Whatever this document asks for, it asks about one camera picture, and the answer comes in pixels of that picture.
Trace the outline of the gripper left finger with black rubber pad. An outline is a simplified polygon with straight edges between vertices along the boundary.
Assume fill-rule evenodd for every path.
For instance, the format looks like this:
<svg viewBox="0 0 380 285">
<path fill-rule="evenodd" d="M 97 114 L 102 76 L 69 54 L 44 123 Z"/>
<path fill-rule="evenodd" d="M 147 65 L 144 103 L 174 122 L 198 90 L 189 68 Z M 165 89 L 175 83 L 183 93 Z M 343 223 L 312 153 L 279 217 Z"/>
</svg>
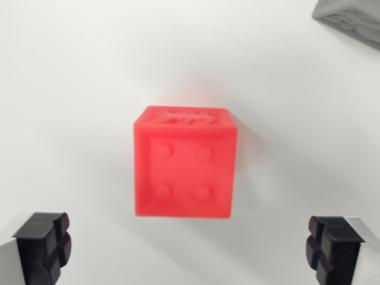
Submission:
<svg viewBox="0 0 380 285">
<path fill-rule="evenodd" d="M 72 249 L 69 217 L 35 212 L 1 230 L 1 284 L 56 284 Z"/>
</svg>

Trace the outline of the gripper right finger with black rubber pad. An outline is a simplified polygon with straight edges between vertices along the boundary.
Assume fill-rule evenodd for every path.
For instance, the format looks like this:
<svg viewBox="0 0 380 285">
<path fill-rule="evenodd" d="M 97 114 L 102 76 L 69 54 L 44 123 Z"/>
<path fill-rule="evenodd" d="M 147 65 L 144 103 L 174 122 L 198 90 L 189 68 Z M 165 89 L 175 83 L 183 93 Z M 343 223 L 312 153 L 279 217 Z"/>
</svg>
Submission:
<svg viewBox="0 0 380 285">
<path fill-rule="evenodd" d="M 312 216 L 306 258 L 323 285 L 379 284 L 379 237 L 357 217 Z"/>
</svg>

